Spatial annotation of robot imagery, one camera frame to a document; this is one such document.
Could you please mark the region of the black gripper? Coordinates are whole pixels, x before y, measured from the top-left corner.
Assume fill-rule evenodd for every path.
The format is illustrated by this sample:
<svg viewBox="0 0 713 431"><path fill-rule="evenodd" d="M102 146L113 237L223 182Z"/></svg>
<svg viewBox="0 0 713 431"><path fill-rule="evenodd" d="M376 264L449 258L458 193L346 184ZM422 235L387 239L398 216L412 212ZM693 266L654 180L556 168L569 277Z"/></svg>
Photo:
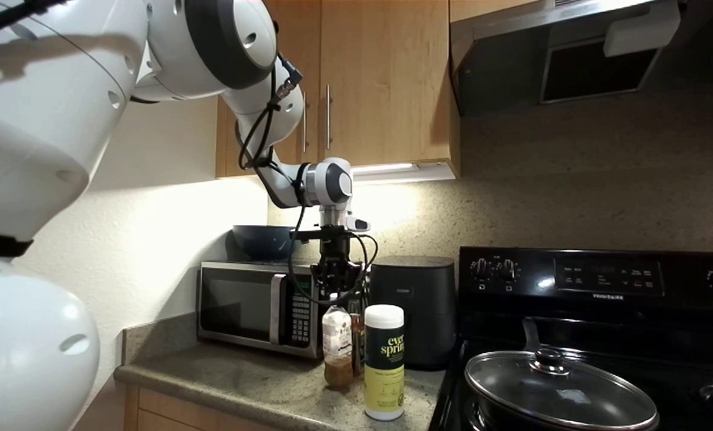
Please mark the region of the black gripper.
<svg viewBox="0 0 713 431"><path fill-rule="evenodd" d="M318 242L318 260L312 266L313 302L321 306L346 303L364 285L364 266L352 260L349 245L356 239L343 226L293 229L300 242Z"/></svg>

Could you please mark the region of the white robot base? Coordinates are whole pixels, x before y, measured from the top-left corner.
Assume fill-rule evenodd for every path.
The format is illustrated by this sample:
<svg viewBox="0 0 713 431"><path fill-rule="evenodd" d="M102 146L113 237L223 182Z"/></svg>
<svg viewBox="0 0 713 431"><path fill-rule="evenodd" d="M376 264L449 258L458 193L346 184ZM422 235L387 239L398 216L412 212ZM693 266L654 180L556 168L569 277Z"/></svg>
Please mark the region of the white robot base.
<svg viewBox="0 0 713 431"><path fill-rule="evenodd" d="M92 394L89 306L15 258L86 191L147 34L143 0L0 0L0 431L69 431Z"/></svg>

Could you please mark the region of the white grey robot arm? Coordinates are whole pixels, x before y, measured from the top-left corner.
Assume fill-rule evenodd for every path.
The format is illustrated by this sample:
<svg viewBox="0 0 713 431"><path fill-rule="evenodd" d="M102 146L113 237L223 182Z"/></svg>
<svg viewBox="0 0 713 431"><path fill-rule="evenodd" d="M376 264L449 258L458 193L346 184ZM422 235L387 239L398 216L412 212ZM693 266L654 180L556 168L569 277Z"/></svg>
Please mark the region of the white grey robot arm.
<svg viewBox="0 0 713 431"><path fill-rule="evenodd" d="M345 303L364 285L364 266L349 260L356 239L349 217L355 190L345 158L283 163L276 146L306 112L301 71L283 58L278 28L264 0L143 0L147 44L131 97L142 102L221 96L234 114L238 166L264 182L278 209L321 209L321 227L293 229L318 239L312 269L318 303Z"/></svg>

